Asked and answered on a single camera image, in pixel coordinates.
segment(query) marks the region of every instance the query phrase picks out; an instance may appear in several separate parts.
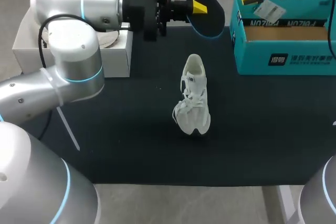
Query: white box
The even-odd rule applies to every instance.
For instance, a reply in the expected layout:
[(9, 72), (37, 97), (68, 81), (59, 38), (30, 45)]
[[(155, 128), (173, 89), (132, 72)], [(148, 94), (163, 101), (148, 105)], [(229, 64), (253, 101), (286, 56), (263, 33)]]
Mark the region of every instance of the white box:
[[(128, 25), (128, 23), (123, 23), (122, 27), (128, 27)], [(13, 44), (13, 53), (23, 73), (31, 73), (42, 67), (37, 46), (38, 30), (39, 26), (29, 9), (21, 21)], [(117, 41), (111, 48), (100, 49), (105, 77), (130, 76), (132, 42), (133, 32), (121, 30)], [(43, 49), (43, 55), (48, 67), (55, 64), (49, 48)]]

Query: price tag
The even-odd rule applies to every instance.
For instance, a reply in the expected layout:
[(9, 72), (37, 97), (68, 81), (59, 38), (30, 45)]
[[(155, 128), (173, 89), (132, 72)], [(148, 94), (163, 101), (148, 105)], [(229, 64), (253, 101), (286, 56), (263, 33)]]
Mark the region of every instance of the price tag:
[(264, 2), (254, 12), (255, 15), (271, 22), (272, 24), (278, 21), (278, 19), (285, 13), (285, 9), (270, 0), (264, 0)]

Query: cardboard box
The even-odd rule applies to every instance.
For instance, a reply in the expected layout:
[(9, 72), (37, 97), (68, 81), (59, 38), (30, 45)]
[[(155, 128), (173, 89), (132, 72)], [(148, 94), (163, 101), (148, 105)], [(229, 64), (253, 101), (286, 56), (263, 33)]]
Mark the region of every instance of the cardboard box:
[[(24, 16), (13, 45), (13, 53), (23, 73), (31, 73), (42, 67), (38, 53), (37, 36), (39, 26), (34, 21), (30, 9)], [(111, 48), (101, 48), (105, 77), (129, 77), (131, 69), (133, 32), (121, 30), (118, 40)], [(54, 65), (50, 49), (43, 49), (46, 65)]]
[[(286, 10), (274, 24), (234, 0), (230, 34), (240, 74), (336, 75), (328, 47), (331, 0), (271, 0)], [(331, 28), (336, 51), (336, 17)]]

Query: black cable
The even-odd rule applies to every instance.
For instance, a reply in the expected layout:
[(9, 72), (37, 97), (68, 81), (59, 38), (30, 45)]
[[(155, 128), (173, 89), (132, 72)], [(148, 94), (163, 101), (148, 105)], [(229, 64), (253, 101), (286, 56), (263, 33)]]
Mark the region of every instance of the black cable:
[[(42, 24), (41, 24), (41, 27), (40, 27), (40, 30), (38, 31), (38, 52), (40, 54), (40, 58), (41, 58), (41, 62), (42, 62), (42, 66), (44, 68), (47, 68), (46, 66), (46, 62), (44, 60), (44, 55), (43, 55), (43, 50), (42, 50), (42, 41), (44, 41), (42, 39), (42, 33), (43, 33), (43, 29), (48, 25), (48, 23), (56, 18), (73, 18), (73, 19), (77, 19), (77, 20), (80, 20), (88, 25), (90, 25), (93, 29), (95, 29), (96, 31), (101, 31), (101, 32), (105, 32), (105, 30), (103, 29), (97, 29), (97, 28), (94, 28), (94, 26), (92, 25), (91, 22), (81, 18), (81, 17), (78, 17), (76, 15), (73, 15), (73, 14), (58, 14), (58, 15), (55, 15), (55, 16), (52, 16), (50, 18), (47, 18)], [(52, 116), (52, 110), (49, 111), (49, 114), (48, 114), (48, 118), (47, 118), (47, 122), (46, 122), (46, 125), (44, 126), (42, 132), (41, 132), (41, 135), (40, 137), (38, 138), (40, 141), (42, 140), (44, 134), (47, 132), (47, 129), (50, 125), (50, 121), (51, 121), (51, 116)]]
[(331, 13), (330, 13), (329, 25), (328, 25), (328, 46), (329, 46), (329, 50), (331, 52), (331, 55), (336, 60), (336, 56), (335, 56), (334, 51), (332, 50), (332, 47), (331, 47), (331, 39), (330, 39), (332, 16), (334, 15), (334, 9), (335, 9), (335, 0), (332, 0)]
[(38, 139), (40, 141), (42, 140), (44, 134), (46, 134), (46, 132), (47, 132), (47, 129), (48, 129), (49, 125), (50, 125), (51, 116), (52, 116), (52, 110), (49, 111), (46, 125), (44, 126), (44, 128), (43, 128), (43, 130), (41, 132), (41, 135), (38, 137)]

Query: black mat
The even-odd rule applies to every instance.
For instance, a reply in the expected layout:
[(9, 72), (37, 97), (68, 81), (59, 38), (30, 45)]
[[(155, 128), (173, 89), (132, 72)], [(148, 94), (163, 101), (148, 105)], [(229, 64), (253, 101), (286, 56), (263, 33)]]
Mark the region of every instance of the black mat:
[[(200, 54), (212, 121), (183, 137), (171, 114), (189, 54)], [(44, 142), (95, 183), (190, 186), (304, 184), (335, 152), (336, 78), (240, 76), (228, 29), (219, 40), (190, 27), (133, 40), (131, 78), (109, 79), (96, 98), (54, 113)], [(38, 135), (46, 115), (24, 125)]]

